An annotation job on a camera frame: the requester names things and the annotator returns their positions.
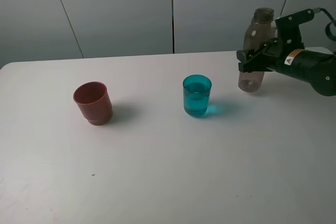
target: blue liquid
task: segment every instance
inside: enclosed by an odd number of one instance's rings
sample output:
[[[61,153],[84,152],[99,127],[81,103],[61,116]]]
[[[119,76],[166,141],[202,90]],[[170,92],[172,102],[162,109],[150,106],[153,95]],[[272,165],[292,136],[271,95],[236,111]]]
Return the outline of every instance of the blue liquid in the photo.
[[[193,82],[184,87],[184,110],[191,116],[203,115],[209,103],[210,89],[203,83]]]

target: white table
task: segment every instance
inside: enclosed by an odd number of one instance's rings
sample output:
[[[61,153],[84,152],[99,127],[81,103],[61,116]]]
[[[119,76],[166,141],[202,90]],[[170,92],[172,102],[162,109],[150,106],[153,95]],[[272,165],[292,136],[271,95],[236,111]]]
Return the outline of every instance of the white table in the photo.
[[[183,110],[204,74],[221,115]],[[267,73],[237,86],[235,52],[11,63],[0,71],[1,224],[336,223],[336,97]],[[108,87],[113,120],[72,99]]]

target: plastic cup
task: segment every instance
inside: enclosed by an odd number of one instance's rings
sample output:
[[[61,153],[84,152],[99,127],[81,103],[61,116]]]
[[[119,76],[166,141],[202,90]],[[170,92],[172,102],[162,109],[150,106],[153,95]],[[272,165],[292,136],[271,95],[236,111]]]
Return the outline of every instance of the plastic cup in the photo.
[[[199,117],[208,108],[211,81],[205,76],[194,74],[183,81],[184,110],[187,114]]]
[[[105,124],[112,116],[112,104],[106,86],[101,82],[88,82],[73,95],[83,116],[93,125]]]

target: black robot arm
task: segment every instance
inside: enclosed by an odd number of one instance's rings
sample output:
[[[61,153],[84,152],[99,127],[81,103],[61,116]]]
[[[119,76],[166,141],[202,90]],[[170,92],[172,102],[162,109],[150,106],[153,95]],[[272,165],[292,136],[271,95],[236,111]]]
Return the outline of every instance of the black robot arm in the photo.
[[[332,20],[326,27],[329,39],[336,40],[330,31],[336,21],[323,8],[306,9],[276,19],[278,38],[257,51],[237,51],[241,72],[275,71],[308,82],[322,95],[336,95],[336,57],[304,49],[299,25],[313,20],[314,14],[325,12]]]

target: red cup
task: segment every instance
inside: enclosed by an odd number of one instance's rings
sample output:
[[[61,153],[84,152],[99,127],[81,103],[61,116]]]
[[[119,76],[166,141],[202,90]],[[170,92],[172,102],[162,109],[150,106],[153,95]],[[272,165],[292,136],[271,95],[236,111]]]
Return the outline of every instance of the red cup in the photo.
[[[83,116],[93,125],[105,124],[112,116],[112,104],[106,86],[101,82],[88,82],[73,95]]]

